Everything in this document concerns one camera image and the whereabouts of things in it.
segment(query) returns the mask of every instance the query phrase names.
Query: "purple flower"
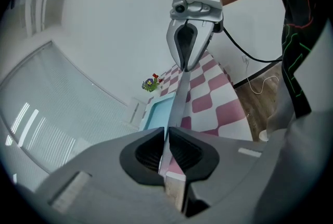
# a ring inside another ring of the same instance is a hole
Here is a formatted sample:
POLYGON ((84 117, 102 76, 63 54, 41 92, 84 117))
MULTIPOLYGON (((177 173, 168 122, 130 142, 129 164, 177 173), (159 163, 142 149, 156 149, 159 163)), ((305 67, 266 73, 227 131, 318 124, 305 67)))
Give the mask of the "purple flower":
POLYGON ((146 84, 148 86, 152 86, 154 84, 154 80, 153 79, 148 79, 148 80, 146 80, 146 84))

